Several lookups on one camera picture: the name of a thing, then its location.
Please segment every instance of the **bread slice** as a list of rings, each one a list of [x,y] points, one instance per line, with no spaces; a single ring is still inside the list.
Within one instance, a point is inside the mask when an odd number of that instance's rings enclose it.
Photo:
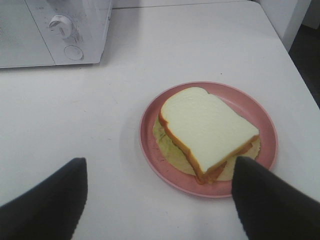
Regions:
[[[200,87],[171,96],[158,117],[201,183],[212,180],[211,174],[217,168],[259,137],[255,126]]]

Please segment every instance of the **microwave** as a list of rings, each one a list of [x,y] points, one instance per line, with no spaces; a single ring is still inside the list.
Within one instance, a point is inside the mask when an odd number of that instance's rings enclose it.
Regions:
[[[0,68],[94,64],[112,0],[0,0]]]

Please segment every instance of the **white table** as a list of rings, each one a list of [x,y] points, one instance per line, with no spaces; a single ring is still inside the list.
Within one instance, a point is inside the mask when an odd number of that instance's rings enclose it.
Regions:
[[[320,200],[320,111],[257,3],[112,15],[101,64],[0,71],[0,205],[86,157],[88,199],[73,239],[247,239],[232,198],[172,188],[140,149],[148,103],[190,81],[261,103],[278,133],[274,173]]]

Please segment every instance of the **microwave knob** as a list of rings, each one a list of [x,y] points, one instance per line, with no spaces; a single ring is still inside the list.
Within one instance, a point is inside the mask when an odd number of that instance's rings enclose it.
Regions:
[[[74,24],[67,16],[55,15],[49,23],[49,29],[59,33],[63,39],[66,39],[73,33]]]

